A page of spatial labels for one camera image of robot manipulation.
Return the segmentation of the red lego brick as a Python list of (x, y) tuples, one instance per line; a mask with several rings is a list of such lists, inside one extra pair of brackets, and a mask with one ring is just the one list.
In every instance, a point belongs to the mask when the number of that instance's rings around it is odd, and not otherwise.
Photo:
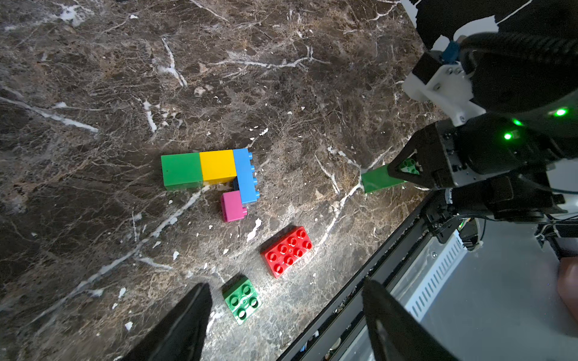
[(278, 279), (312, 248), (313, 244), (305, 228), (294, 227), (260, 255), (269, 273)]

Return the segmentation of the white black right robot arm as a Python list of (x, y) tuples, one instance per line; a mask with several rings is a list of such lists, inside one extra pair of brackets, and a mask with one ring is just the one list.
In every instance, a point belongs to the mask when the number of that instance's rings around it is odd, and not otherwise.
[(577, 217), (577, 3), (404, 1), (426, 46), (404, 92), (444, 118), (388, 165), (432, 227)]

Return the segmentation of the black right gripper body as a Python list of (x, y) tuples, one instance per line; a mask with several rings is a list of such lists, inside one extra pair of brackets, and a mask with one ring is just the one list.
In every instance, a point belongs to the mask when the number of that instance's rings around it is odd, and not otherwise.
[(554, 138), (483, 116), (458, 128), (454, 151), (473, 178), (446, 191), (454, 215), (544, 221), (564, 214), (564, 197), (549, 189), (546, 174), (548, 165), (561, 159)]

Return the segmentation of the pink lego brick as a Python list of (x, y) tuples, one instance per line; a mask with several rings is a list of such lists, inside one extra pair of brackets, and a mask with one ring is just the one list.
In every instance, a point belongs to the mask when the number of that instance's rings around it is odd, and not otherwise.
[(221, 209), (226, 223), (240, 221), (248, 214), (247, 208), (243, 205), (242, 197), (238, 190), (222, 194)]

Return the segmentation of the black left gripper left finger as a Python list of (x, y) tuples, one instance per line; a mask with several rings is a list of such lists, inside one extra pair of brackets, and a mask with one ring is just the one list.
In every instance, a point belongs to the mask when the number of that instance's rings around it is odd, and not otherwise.
[(123, 360), (199, 360), (212, 309), (208, 284), (199, 283)]

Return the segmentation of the green lego brick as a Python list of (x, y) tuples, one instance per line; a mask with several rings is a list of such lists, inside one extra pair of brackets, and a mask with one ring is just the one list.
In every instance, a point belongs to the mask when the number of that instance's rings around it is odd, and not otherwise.
[[(407, 174), (420, 174), (414, 159), (406, 159), (403, 161), (399, 170)], [(406, 183), (406, 181), (391, 177), (388, 173), (388, 166), (384, 165), (362, 174), (361, 183), (363, 185), (364, 192), (369, 194)]]
[(257, 290), (245, 276), (242, 276), (235, 284), (224, 290), (223, 297), (224, 302), (226, 302), (227, 307), (239, 325), (245, 323), (261, 306)]
[(168, 191), (203, 186), (200, 153), (163, 155), (161, 165), (163, 184)]

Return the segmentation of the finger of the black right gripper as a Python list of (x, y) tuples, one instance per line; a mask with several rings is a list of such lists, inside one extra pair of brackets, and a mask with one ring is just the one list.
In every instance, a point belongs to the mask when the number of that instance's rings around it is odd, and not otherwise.
[(443, 167), (445, 153), (437, 123), (415, 132), (401, 152), (390, 163), (393, 169), (400, 169), (403, 161), (413, 158), (423, 169)]
[(430, 190), (438, 190), (440, 187), (436, 184), (433, 176), (428, 171), (420, 171), (419, 174), (401, 172), (393, 166), (388, 167), (388, 174), (396, 179), (407, 181), (416, 184), (420, 187), (428, 188)]

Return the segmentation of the blue lego brick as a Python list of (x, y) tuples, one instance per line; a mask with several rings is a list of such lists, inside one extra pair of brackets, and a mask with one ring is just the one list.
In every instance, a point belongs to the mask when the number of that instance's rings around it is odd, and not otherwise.
[(254, 177), (255, 168), (252, 163), (253, 155), (247, 149), (233, 150), (236, 166), (236, 188), (240, 192), (242, 204), (256, 202), (260, 198), (257, 191), (257, 179)]

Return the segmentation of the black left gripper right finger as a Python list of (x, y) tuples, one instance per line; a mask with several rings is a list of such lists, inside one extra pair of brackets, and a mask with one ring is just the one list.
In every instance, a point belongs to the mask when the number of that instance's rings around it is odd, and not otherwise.
[(456, 359), (379, 282), (365, 281), (362, 299), (375, 359)]

